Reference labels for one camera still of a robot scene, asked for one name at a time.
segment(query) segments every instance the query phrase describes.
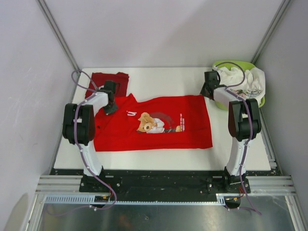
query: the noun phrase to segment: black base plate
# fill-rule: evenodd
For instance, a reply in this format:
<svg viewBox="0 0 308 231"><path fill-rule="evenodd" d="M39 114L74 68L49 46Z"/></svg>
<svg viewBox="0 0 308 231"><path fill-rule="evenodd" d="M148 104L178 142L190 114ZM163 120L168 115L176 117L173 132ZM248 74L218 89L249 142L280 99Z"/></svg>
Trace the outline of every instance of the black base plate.
<svg viewBox="0 0 308 231"><path fill-rule="evenodd" d="M239 193L238 186L223 187L222 178L219 178L223 173L224 171L113 170L103 172L99 178L114 189L119 201L215 202L216 193ZM88 176L83 176L79 190L88 193L109 192L94 177Z"/></svg>
<svg viewBox="0 0 308 231"><path fill-rule="evenodd" d="M105 173L114 175L114 173L117 172L152 172L150 170L105 170ZM223 171L174 171L174 172L204 172L205 174L209 176L218 176L217 172L223 172ZM59 176L82 176L83 169L56 169L52 168L50 171L50 175L59 175ZM246 171L246 176L282 176L279 168L272 169L270 171Z"/></svg>

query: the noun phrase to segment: cartoon bear graphic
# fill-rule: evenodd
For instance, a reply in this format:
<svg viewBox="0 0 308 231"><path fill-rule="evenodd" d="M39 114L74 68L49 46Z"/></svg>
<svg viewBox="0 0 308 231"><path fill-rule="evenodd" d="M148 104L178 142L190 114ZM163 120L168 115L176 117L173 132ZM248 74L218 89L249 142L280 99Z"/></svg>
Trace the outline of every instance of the cartoon bear graphic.
<svg viewBox="0 0 308 231"><path fill-rule="evenodd" d="M176 126L176 128L165 129L164 122L159 118L152 118L149 113L143 112L141 117L138 119L140 121L139 128L137 131L146 133L164 133L164 132L181 132L181 127Z"/></svg>

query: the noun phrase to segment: wire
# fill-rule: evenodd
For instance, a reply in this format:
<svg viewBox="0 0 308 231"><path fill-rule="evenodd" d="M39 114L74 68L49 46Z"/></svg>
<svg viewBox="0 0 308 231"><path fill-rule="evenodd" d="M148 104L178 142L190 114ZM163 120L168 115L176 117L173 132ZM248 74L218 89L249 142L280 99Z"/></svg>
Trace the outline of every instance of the wire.
<svg viewBox="0 0 308 231"><path fill-rule="evenodd" d="M226 201L232 201L232 200L239 200L239 199L241 199L244 195L245 195L245 193L244 193L244 191L242 190L242 188L241 188L241 186L239 187L239 195L237 196L237 197L230 197L230 198L225 198L225 200Z"/></svg>
<svg viewBox="0 0 308 231"><path fill-rule="evenodd" d="M228 88L233 88L233 87L237 87L237 86L240 86L242 83L244 83L244 81L245 81L245 71L241 68L241 66L239 66L238 64L233 63L233 62L225 61L225 62L219 63L219 64L216 65L215 67L218 68L218 66L223 65L223 64L233 64L233 65L237 66L237 67L242 71L242 73L243 73L243 79L242 79L242 81L241 81L239 84L229 85L229 86L226 87L226 89L228 89Z"/></svg>
<svg viewBox="0 0 308 231"><path fill-rule="evenodd" d="M244 144L244 153L243 153L243 157L242 157L242 160L241 160L241 164L240 164L240 181L241 181L241 185L242 185L242 189L246 195L246 198L250 204L250 206L252 208L247 208L247 207L242 207L243 209L246 209L246 210L252 210L252 211L255 211L256 213L258 213L259 215L262 215L262 213L260 213L253 205L253 203L251 202L249 196L248 196L248 193L246 191L246 188L244 186L244 181L243 181L243 177L242 177L242 169L243 169L243 165L244 165L244 162L245 162L245 159L246 159L246 154L247 154L247 148L248 148L248 143L252 140L252 136L253 136L253 127L252 127L252 121L251 121L251 117L250 117L250 112L249 112L249 107L246 103L246 100L242 97L240 97L239 95L235 94L234 92L232 92L231 90L229 90L228 88L230 87L237 87L239 85L241 85L242 83L244 83L245 81L245 71L236 63L233 63L233 62L229 62L229 61L226 61L226 62L222 62L222 63L219 63L218 65L216 65L216 67L222 65L222 64L233 64L235 66L237 66L243 73L243 79L242 81L239 83L239 84L235 84L235 85L229 85L229 86L226 86L225 88L225 91L228 92L229 94L233 95L236 99L239 99L241 101L243 101L243 104L246 108L246 112L247 112L247 115L248 115L248 122L249 122L249 128L250 128L250 134L249 134L249 138L248 140L245 142Z"/></svg>
<svg viewBox="0 0 308 231"><path fill-rule="evenodd" d="M82 162L83 164L85 165L85 167L87 168L87 170L89 171L89 173L98 181L100 182L101 184L103 184L104 186L106 186L114 195L115 197L115 200L112 202L112 204L110 204L110 206L108 207L103 207L103 208L97 208L96 207L96 210L106 210L106 209L109 209L111 208L112 206L115 205L116 201L117 201L117 196L116 196L116 193L115 191L113 190L112 187L110 187L108 184L106 184L104 181L102 181L101 179L99 179L95 173L91 170L90 166L87 164L86 160L85 160L85 157L84 157L84 154L83 154L83 150L82 150L82 147L80 146L80 144L78 143L78 139L77 139L77 120L78 120L78 112L79 112L79 109L80 107L82 106L82 104L84 104L86 101L94 98L95 96L97 95L96 92L94 92L91 96L89 96L88 98L86 98L84 101L82 101L80 104L78 104L77 108L76 108L76 111L75 111L75 120L74 120L74 140L75 140L75 143L77 145L77 147L79 148L79 151L80 151L80 154L81 154L81 159L82 159Z"/></svg>
<svg viewBox="0 0 308 231"><path fill-rule="evenodd" d="M84 86L82 86L82 85L79 85L78 82L74 79L74 74L75 74L75 73L83 73L83 74L85 74L85 75L89 78L89 80L90 80L90 82L92 83L92 85L94 86L95 90L90 89L90 88L86 88L86 87L84 87ZM81 88L83 88L83 89L86 89L86 90L89 90L89 91L92 91L92 92L96 92L96 91L98 90L98 87L96 86L96 84L94 83L94 81L92 80L92 78L91 78L86 72L84 72L84 71L82 71L82 70L75 70L75 71L73 71L72 74L71 74L71 78L72 78L73 82L74 82L77 86L79 86L79 87L81 87Z"/></svg>
<svg viewBox="0 0 308 231"><path fill-rule="evenodd" d="M93 89L90 89L90 88L86 88L86 87L84 87L84 86L82 86L82 85L79 85L78 82L74 79L74 73L83 73L83 74L85 74L85 75L90 79L90 81L92 82L92 84L93 84L93 86L95 87L96 90L93 90ZM89 173L90 173L97 181L99 181L101 184L103 184L104 186L106 186L106 187L109 189L109 193L111 192L111 195L110 195L110 197L109 197L109 200L110 200L110 198L111 198L113 195L115 196L115 200L114 200L114 201L112 202L112 204L110 204L110 206L108 206L108 207L105 207L105 206L104 206L104 207L102 207L102 208L98 208L98 207L95 207L95 206L92 206L92 205L82 205L82 206L76 207L76 208L74 208L74 209L72 209L72 210L70 210L70 211L68 211L68 212L61 213L61 214L52 214L51 212L48 211L48 207L47 207L47 208L46 208L46 212L47 212L49 215L54 216L54 217L65 216L65 215L68 215L68 214L70 214L70 213L72 213L72 212L74 212L74 211L76 211L76 210L78 210L78 209L80 209L80 208L86 208L86 207L89 207L89 208L94 207L94 211L96 211L96 210L107 210L107 209L111 208L112 206L114 206L115 203L116 203L116 201L117 201L116 193L115 193L115 191L113 190L113 188L111 187L111 185L110 185L110 184L106 184L104 181L102 181L101 179L99 179L99 178L94 174L94 172L91 171L90 167L88 166L88 164L87 164L87 162L86 162L86 160L85 160L84 154L83 154L83 152L82 152L82 148L81 148L80 144L78 143L78 139L77 139L77 120L78 120L78 112L79 112L79 109L80 109L80 107L82 106L82 104L84 104L86 101L88 101L88 100L94 98L94 97L97 95L96 92L97 92L98 88L97 88L97 86L95 85L94 81L90 78L90 76L89 76L86 72L84 72L84 71L82 71L82 70L77 70L77 71L75 70L75 71L73 71L72 74L71 74L71 77L72 77L73 82L74 82L77 86L79 86L79 87L81 87L81 88L83 88L83 89L90 90L90 91L93 91L93 92L94 92L91 96L89 96L88 98L86 98L84 101L82 101L82 102L81 102L80 104L78 104L78 106L77 106L77 109L76 109L76 111L75 111L75 118L74 118L74 119L75 119L75 120L74 120L74 141L75 141L76 145L77 145L78 148L79 148L79 151L80 151L80 154L81 154L82 162L83 162L83 164L85 165L85 167L87 168L87 170L89 171Z"/></svg>

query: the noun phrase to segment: garment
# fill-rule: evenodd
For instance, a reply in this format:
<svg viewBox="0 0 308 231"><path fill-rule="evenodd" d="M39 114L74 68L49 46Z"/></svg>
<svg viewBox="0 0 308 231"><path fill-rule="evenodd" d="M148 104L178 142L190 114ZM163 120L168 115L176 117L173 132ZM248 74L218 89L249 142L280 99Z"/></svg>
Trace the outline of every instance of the garment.
<svg viewBox="0 0 308 231"><path fill-rule="evenodd" d="M103 87L106 80L112 80L113 82L116 82L118 85L115 91L115 96L116 97L126 96L128 79L129 79L128 74L125 74L122 72L118 72L117 74L92 73L91 78L98 88ZM89 88L94 89L94 86L91 82L89 84ZM88 98L89 96L91 96L92 93L93 93L92 91L88 90L86 92L85 98Z"/></svg>
<svg viewBox="0 0 308 231"><path fill-rule="evenodd" d="M226 86L236 85L243 80L243 73L237 67L230 70L226 67L218 68L220 75L220 84ZM265 95L265 74L257 67L245 71L245 81L231 90L245 99L254 98L261 104L261 99Z"/></svg>
<svg viewBox="0 0 308 231"><path fill-rule="evenodd" d="M95 150L128 151L212 147L210 121L202 95L159 97L137 102L117 97L119 109L95 116ZM157 132L147 132L154 128Z"/></svg>

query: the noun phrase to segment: red t-shirt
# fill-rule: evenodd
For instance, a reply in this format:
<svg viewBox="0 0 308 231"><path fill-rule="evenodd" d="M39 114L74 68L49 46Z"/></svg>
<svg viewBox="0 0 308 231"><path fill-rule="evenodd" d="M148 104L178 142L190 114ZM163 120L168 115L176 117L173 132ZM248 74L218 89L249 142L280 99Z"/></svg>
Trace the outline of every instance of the red t-shirt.
<svg viewBox="0 0 308 231"><path fill-rule="evenodd" d="M130 94L115 99L119 109L95 116L95 150L211 148L210 121L202 95L159 97L137 102Z"/></svg>

